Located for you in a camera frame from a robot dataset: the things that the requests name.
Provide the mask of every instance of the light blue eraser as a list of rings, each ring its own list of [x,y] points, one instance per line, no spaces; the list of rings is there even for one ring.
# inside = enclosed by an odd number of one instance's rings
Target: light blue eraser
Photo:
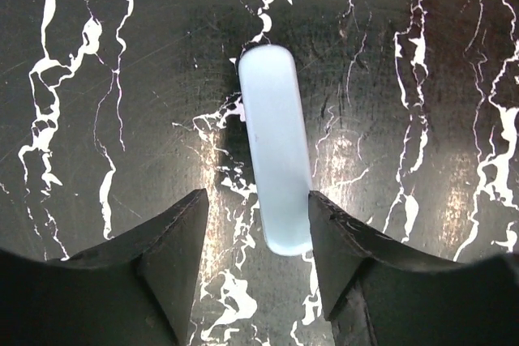
[[[280,46],[257,46],[238,73],[265,241],[276,254],[306,253],[311,171],[294,59]]]

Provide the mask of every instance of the white marble vein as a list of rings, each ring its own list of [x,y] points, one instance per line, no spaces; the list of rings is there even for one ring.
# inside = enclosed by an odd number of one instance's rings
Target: white marble vein
[[[474,200],[474,209],[470,214],[470,221],[472,222],[472,228],[470,230],[469,236],[465,241],[463,241],[458,248],[456,254],[454,255],[454,260],[457,261],[461,252],[472,242],[475,241],[478,236],[479,231],[479,222],[476,219],[476,215],[479,211],[478,199],[480,195],[484,192],[488,195],[491,201],[497,201],[501,205],[512,208],[515,211],[519,211],[519,206],[514,202],[513,199],[513,191],[508,188],[508,175],[510,172],[510,160],[514,157],[517,146],[517,128],[515,126],[515,121],[517,114],[519,113],[519,107],[504,107],[500,105],[497,101],[495,101],[496,95],[498,95],[498,85],[502,82],[502,78],[504,77],[507,70],[512,67],[517,67],[519,63],[519,32],[517,31],[517,14],[514,10],[514,7],[510,4],[512,0],[501,0],[502,4],[507,7],[512,15],[512,19],[510,22],[510,30],[508,36],[510,37],[510,41],[513,44],[513,53],[505,58],[503,64],[501,66],[500,72],[498,75],[492,80],[491,83],[491,92],[486,100],[499,111],[500,114],[500,122],[503,127],[503,131],[501,132],[501,138],[507,142],[508,148],[504,150],[504,152],[498,154],[495,151],[495,145],[492,140],[493,131],[491,133],[491,137],[488,139],[489,144],[491,145],[491,152],[485,156],[484,159],[481,160],[481,149],[476,144],[478,148],[478,167],[476,169],[479,182],[476,187],[476,190],[473,194]],[[487,166],[494,166],[497,170],[495,178],[491,180],[485,174],[485,168]],[[513,237],[515,234],[510,230],[511,225],[508,226],[506,234],[508,239]]]
[[[404,182],[402,181],[403,177],[409,177],[413,173],[416,173],[423,163],[424,152],[428,143],[428,132],[429,132],[429,123],[427,120],[427,116],[423,111],[423,105],[425,103],[425,98],[423,95],[423,84],[429,75],[429,70],[426,64],[426,48],[427,43],[425,39],[425,27],[426,27],[426,15],[427,11],[424,9],[422,0],[417,0],[416,2],[411,2],[410,6],[410,24],[408,28],[403,32],[396,32],[393,38],[393,42],[395,45],[395,69],[397,72],[397,80],[401,89],[401,102],[402,105],[410,112],[410,124],[408,125],[405,136],[404,136],[404,147],[402,153],[400,155],[399,167],[397,170],[397,174],[395,179],[399,185],[399,191],[397,193],[396,198],[393,200],[391,207],[389,208],[389,213],[386,217],[384,223],[383,233],[386,232],[388,228],[389,221],[391,219],[391,215],[393,213],[394,207],[398,203],[404,203],[405,210],[405,224],[404,231],[405,236],[402,238],[402,242],[407,242],[410,239],[410,234],[414,227],[414,222],[418,216],[419,204],[416,198],[414,197],[414,186],[406,187]],[[419,28],[419,36],[414,37],[411,36],[411,31],[413,27]],[[407,39],[409,43],[413,44],[414,54],[412,59],[409,61],[410,65],[413,69],[414,74],[414,86],[407,85],[400,74],[399,67],[403,62],[408,61],[404,59],[402,54],[402,46],[401,40]],[[407,88],[413,88],[416,90],[417,100],[411,100],[408,94],[406,93]],[[420,130],[420,139],[418,142],[418,155],[414,157],[413,150],[410,150],[410,145],[415,146],[416,142],[411,138],[412,130]],[[404,169],[403,163],[404,160],[407,164],[413,161],[413,165],[409,169]]]
[[[83,1],[85,2],[85,6],[88,8],[88,1]],[[62,182],[52,172],[52,151],[50,148],[50,143],[54,137],[54,134],[59,129],[58,119],[61,114],[60,100],[56,89],[59,88],[63,80],[71,79],[75,76],[76,71],[83,63],[84,57],[86,55],[93,55],[97,52],[99,49],[99,37],[102,33],[101,24],[92,15],[92,12],[90,12],[90,18],[86,21],[83,28],[83,44],[79,48],[71,48],[71,54],[69,55],[70,64],[60,63],[58,60],[53,59],[47,50],[47,27],[54,18],[56,7],[56,0],[45,0],[43,18],[41,22],[41,48],[43,49],[44,57],[34,65],[28,75],[29,81],[31,83],[32,98],[35,109],[35,119],[31,126],[32,142],[31,144],[23,145],[18,152],[18,157],[24,167],[24,183],[26,186],[27,197],[31,195],[28,184],[30,178],[29,170],[26,164],[27,154],[36,152],[39,156],[41,156],[41,163],[45,167],[45,171],[41,175],[41,180],[45,183],[44,189],[41,190],[41,193],[45,196],[44,200],[50,196],[52,185],[62,186]],[[53,69],[55,67],[66,69],[68,70],[68,73],[64,72],[64,75],[59,78],[55,85],[47,85],[41,76],[47,70]],[[40,102],[36,98],[35,80],[39,81],[43,86],[45,86],[47,92],[49,92],[53,97],[54,101],[46,111],[43,110],[44,107],[40,106]],[[39,129],[38,124],[40,124],[40,126],[41,124],[44,124],[44,128]],[[34,230],[37,235],[40,236],[41,234],[38,227],[36,226],[37,222],[34,219],[30,206],[27,205],[27,209],[29,218],[35,223]],[[63,244],[58,239],[58,226],[55,223],[55,219],[50,215],[49,211],[45,207],[43,207],[43,210],[51,222],[53,221],[52,223],[45,224],[46,227],[51,232],[53,239],[62,248],[64,258],[68,258],[68,254],[66,253]]]

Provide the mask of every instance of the black surface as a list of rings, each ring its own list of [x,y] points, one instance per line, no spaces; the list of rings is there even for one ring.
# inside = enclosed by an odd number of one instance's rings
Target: black surface
[[[287,47],[314,188],[397,241],[471,262],[517,250],[517,2],[133,0],[125,18],[128,0],[56,0],[50,58],[71,64],[90,12],[102,34],[54,89],[67,70],[32,72],[45,0],[0,0],[0,245],[72,256],[204,187],[191,344],[330,345],[311,254],[264,245],[229,59],[254,39]],[[48,147],[32,136],[45,128]]]

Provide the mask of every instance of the scratch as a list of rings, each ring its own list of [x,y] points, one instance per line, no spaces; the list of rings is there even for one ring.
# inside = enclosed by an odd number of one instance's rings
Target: scratch
[[[121,202],[121,200],[117,199],[115,197],[115,195],[112,194],[112,198],[114,198],[114,200],[119,203],[121,206],[125,207],[129,212],[131,212],[133,215],[139,217],[140,219],[143,219],[143,217],[138,213],[138,212],[135,212],[133,211],[131,208],[129,208],[126,204],[124,204],[123,202]]]
[[[0,73],[0,76],[4,76],[6,73],[12,71],[13,69],[17,68],[18,66],[22,66],[25,62],[27,62],[27,60],[22,61],[20,64],[16,64],[16,65],[12,66],[12,67],[9,68],[9,69],[6,69],[6,70],[3,71],[2,73]]]

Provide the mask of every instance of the marble countertop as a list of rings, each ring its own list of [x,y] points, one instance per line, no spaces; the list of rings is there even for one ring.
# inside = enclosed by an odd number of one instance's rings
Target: marble countertop
[[[264,244],[257,44],[294,55],[316,190],[443,258],[519,250],[519,0],[0,4],[0,245],[68,258],[207,188],[192,345],[333,342],[311,254]]]

